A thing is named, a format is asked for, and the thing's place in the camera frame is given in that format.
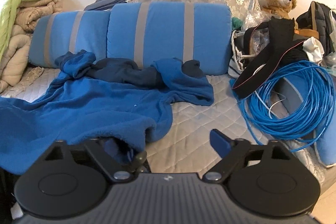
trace white logo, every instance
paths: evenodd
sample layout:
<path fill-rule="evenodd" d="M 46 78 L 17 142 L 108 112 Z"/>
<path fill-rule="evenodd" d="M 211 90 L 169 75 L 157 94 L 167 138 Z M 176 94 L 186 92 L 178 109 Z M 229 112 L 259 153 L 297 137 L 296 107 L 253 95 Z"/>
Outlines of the white logo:
<path fill-rule="evenodd" d="M 171 180 L 173 180 L 174 178 L 173 178 L 171 175 L 167 175 L 167 176 L 163 177 L 163 179 L 164 179 L 165 181 L 171 181 Z"/>

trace teddy bear ear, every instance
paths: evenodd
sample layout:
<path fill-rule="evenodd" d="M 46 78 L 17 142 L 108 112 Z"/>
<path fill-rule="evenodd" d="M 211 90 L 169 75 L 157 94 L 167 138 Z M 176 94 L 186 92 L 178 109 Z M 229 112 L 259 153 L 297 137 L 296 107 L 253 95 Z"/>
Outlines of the teddy bear ear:
<path fill-rule="evenodd" d="M 297 0 L 292 0 L 292 9 L 294 9 L 296 7 L 296 1 Z"/>

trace tile floor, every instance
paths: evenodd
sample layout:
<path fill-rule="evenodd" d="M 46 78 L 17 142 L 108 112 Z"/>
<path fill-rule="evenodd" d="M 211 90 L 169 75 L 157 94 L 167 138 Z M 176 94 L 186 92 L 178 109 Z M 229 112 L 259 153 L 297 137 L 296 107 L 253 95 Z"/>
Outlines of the tile floor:
<path fill-rule="evenodd" d="M 312 214 L 322 224 L 336 224 L 336 183 L 320 196 Z"/>

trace silver screw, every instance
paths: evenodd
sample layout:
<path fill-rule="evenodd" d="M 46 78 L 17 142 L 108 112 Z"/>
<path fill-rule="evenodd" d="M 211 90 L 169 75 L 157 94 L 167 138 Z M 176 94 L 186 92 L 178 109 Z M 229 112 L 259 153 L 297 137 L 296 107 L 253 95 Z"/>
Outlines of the silver screw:
<path fill-rule="evenodd" d="M 222 175 L 218 172 L 208 172 L 205 174 L 205 178 L 210 181 L 217 181 L 222 178 Z"/>
<path fill-rule="evenodd" d="M 117 180 L 126 180 L 131 177 L 131 174 L 127 171 L 118 171 L 114 173 L 113 177 Z"/>

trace gray lining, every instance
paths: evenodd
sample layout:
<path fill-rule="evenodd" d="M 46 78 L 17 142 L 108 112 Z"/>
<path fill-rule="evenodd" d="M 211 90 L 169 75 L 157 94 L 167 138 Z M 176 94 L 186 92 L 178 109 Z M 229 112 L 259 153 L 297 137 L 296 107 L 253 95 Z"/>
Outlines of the gray lining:
<path fill-rule="evenodd" d="M 194 58 L 194 5 L 185 3 L 184 5 L 184 42 L 183 42 L 183 62 Z"/>
<path fill-rule="evenodd" d="M 50 45 L 50 35 L 51 35 L 51 27 L 53 26 L 54 18 L 57 14 L 53 14 L 50 16 L 47 24 L 47 28 L 45 31 L 44 37 L 44 62 L 46 63 L 47 67 L 51 68 L 51 61 L 49 55 L 49 45 Z"/>
<path fill-rule="evenodd" d="M 70 36 L 70 42 L 69 42 L 69 52 L 75 53 L 75 46 L 76 46 L 76 40 L 77 40 L 77 33 L 79 29 L 79 25 L 82 20 L 82 16 L 84 15 L 85 11 L 79 11 L 75 17 L 75 20 L 73 22 L 72 30 L 71 30 L 71 36 Z"/>
<path fill-rule="evenodd" d="M 143 40 L 145 37 L 147 14 L 150 2 L 143 2 L 140 5 L 138 19 L 135 27 L 134 39 L 134 62 L 140 69 L 143 68 Z"/>

